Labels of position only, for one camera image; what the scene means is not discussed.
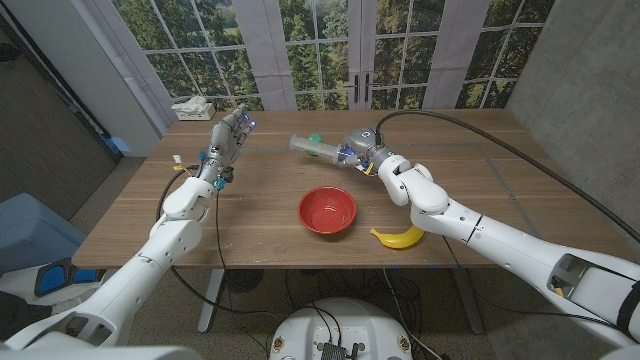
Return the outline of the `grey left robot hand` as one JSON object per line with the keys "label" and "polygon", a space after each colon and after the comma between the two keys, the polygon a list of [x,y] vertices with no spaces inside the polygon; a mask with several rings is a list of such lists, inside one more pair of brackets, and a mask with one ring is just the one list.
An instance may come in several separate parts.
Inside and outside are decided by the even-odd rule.
{"label": "grey left robot hand", "polygon": [[232,164],[255,126],[256,122],[249,118],[244,103],[220,120],[211,130],[196,177],[218,188],[232,182]]}

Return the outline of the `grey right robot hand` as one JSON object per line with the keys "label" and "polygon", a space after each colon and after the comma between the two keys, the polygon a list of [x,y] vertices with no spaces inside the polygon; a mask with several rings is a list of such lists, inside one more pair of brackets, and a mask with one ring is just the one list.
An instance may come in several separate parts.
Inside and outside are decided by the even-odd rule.
{"label": "grey right robot hand", "polygon": [[376,135],[370,127],[347,133],[344,143],[338,146],[337,164],[357,168],[368,176],[376,175],[382,163],[395,156],[384,144],[376,144]]}

